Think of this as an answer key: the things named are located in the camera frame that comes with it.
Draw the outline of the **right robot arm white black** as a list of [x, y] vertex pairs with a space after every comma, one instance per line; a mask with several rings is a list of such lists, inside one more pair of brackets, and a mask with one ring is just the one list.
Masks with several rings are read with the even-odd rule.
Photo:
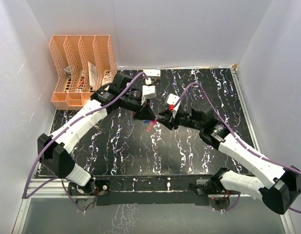
[[272, 164], [254, 148], [220, 122], [206, 100], [195, 100], [191, 111], [176, 110], [169, 104], [159, 113], [158, 122], [168, 129], [179, 126], [199, 131], [202, 141], [222, 152], [253, 175], [242, 175], [222, 167], [211, 179], [197, 188], [207, 193], [237, 191], [261, 200], [271, 211], [283, 215], [301, 194], [301, 175], [294, 166], [285, 168]]

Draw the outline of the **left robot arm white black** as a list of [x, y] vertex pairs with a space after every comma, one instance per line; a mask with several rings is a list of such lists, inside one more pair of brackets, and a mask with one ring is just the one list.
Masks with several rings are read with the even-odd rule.
[[60, 129], [49, 136], [42, 134], [38, 138], [40, 163], [58, 178], [78, 185], [84, 194], [91, 194], [95, 189], [93, 177], [74, 162], [71, 152], [90, 129], [118, 108], [132, 111], [135, 120], [155, 120], [149, 101], [156, 96], [155, 86], [144, 85], [141, 90], [132, 87], [143, 75], [141, 72], [132, 78], [117, 73], [111, 83], [96, 90], [86, 104]]

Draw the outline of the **pink strap keyring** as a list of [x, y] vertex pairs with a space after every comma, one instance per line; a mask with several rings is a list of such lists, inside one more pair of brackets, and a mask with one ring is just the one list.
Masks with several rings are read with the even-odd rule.
[[151, 120], [151, 121], [149, 122], [148, 127], [146, 128], [146, 132], [149, 133], [149, 132], [153, 129], [153, 127], [155, 126], [155, 124], [156, 124], [156, 120]]

